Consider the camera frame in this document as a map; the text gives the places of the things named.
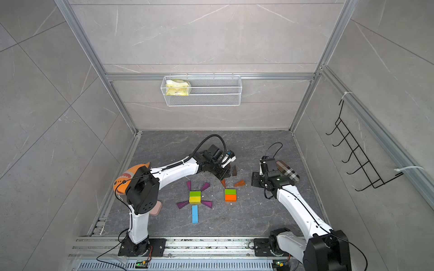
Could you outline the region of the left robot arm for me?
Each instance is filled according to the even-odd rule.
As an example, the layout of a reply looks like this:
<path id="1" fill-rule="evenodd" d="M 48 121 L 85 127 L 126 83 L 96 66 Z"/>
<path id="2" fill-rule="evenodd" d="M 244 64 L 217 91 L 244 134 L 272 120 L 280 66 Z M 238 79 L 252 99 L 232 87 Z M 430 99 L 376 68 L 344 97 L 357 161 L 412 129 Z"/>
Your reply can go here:
<path id="1" fill-rule="evenodd" d="M 130 209 L 128 238 L 134 244 L 147 244 L 149 213 L 156 206 L 159 190 L 179 179 L 200 172 L 210 172 L 219 180 L 231 176 L 233 151 L 223 152 L 215 145 L 196 152 L 181 161 L 159 168 L 139 164 L 126 170 L 114 183 L 114 192 L 127 197 Z"/>

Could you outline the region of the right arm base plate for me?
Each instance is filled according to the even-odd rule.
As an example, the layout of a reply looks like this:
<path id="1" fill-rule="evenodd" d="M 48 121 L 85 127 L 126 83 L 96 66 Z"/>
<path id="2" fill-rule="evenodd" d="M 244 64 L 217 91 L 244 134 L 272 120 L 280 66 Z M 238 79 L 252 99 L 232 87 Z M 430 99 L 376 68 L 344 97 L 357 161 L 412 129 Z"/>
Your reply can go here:
<path id="1" fill-rule="evenodd" d="M 256 257 L 282 257 L 285 255 L 284 252 L 274 250 L 268 238 L 254 238 L 253 250 Z"/>

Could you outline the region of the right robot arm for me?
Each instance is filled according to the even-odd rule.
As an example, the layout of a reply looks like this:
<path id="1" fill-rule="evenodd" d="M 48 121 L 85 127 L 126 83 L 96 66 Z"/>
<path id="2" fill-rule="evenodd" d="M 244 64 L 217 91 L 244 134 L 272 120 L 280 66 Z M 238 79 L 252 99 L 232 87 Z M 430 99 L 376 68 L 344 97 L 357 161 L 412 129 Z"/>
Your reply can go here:
<path id="1" fill-rule="evenodd" d="M 270 233 L 270 251 L 297 259 L 306 271 L 351 271 L 349 241 L 341 230 L 333 230 L 301 196 L 294 179 L 283 175 L 275 158 L 262 157 L 259 171 L 252 173 L 252 185 L 270 192 L 293 217 L 303 237 L 287 228 Z"/>

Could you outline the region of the purple wedge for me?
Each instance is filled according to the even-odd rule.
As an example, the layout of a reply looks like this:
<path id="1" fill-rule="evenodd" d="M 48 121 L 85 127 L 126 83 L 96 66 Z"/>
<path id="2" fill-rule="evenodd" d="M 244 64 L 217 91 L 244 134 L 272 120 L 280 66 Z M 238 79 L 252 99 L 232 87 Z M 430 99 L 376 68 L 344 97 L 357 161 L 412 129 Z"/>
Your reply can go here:
<path id="1" fill-rule="evenodd" d="M 178 209 L 182 209 L 182 208 L 189 205 L 189 201 L 178 202 L 178 203 L 176 203 L 176 205 L 177 205 Z"/>
<path id="2" fill-rule="evenodd" d="M 212 202 L 211 202 L 211 201 L 202 201 L 201 203 L 202 203 L 203 205 L 209 207 L 209 208 L 212 208 Z"/>
<path id="3" fill-rule="evenodd" d="M 204 192 L 206 189 L 208 189 L 210 187 L 210 184 L 208 182 L 206 182 L 202 187 L 201 187 L 201 192 Z"/>
<path id="4" fill-rule="evenodd" d="M 191 191 L 192 190 L 192 182 L 191 181 L 187 181 L 186 185 L 188 187 L 188 190 Z"/>

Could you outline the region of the yellow block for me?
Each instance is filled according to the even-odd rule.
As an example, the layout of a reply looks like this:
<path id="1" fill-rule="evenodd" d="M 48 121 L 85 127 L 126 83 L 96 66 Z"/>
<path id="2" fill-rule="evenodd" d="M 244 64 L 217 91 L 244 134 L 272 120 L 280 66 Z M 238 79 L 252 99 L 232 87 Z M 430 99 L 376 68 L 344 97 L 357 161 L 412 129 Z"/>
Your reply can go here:
<path id="1" fill-rule="evenodd" d="M 200 196 L 190 196 L 189 197 L 189 203 L 190 204 L 200 204 L 201 203 L 201 197 Z"/>

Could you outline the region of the orange block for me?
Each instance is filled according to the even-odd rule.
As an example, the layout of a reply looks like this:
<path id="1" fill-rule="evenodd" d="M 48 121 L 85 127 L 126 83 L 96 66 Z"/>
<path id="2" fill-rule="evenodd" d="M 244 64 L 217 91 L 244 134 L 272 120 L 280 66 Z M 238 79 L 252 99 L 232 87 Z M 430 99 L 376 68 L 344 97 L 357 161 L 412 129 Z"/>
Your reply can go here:
<path id="1" fill-rule="evenodd" d="M 226 194 L 224 199 L 226 202 L 236 202 L 237 196 L 235 194 Z"/>

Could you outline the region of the small orange wedge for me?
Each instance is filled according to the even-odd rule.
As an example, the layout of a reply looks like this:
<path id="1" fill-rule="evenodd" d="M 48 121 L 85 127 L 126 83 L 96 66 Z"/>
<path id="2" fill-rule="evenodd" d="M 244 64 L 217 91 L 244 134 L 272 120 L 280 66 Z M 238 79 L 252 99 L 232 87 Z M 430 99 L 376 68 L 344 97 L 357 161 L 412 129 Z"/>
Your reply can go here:
<path id="1" fill-rule="evenodd" d="M 244 180 L 241 180 L 241 181 L 235 183 L 235 184 L 234 184 L 234 187 L 241 187 L 241 186 L 245 186 L 245 185 L 246 185 L 245 181 L 244 181 Z"/>

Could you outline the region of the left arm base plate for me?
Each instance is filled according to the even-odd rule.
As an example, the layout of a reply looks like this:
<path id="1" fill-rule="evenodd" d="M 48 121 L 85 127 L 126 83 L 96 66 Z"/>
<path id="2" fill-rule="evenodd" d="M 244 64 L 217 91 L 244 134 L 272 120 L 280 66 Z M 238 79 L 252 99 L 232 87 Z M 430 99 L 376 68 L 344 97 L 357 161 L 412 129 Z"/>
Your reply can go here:
<path id="1" fill-rule="evenodd" d="M 167 239 L 164 238 L 147 238 L 144 241 L 135 244 L 129 236 L 126 236 L 121 242 L 118 256 L 141 257 L 149 256 L 162 257 L 165 251 Z"/>

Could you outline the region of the light blue long block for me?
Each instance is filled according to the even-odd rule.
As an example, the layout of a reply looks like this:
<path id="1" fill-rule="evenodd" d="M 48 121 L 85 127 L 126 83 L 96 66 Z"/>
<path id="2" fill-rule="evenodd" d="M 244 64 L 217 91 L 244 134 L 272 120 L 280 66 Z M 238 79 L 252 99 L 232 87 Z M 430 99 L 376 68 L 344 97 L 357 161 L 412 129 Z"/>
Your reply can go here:
<path id="1" fill-rule="evenodd" d="M 198 223 L 198 205 L 192 205 L 192 223 Z"/>

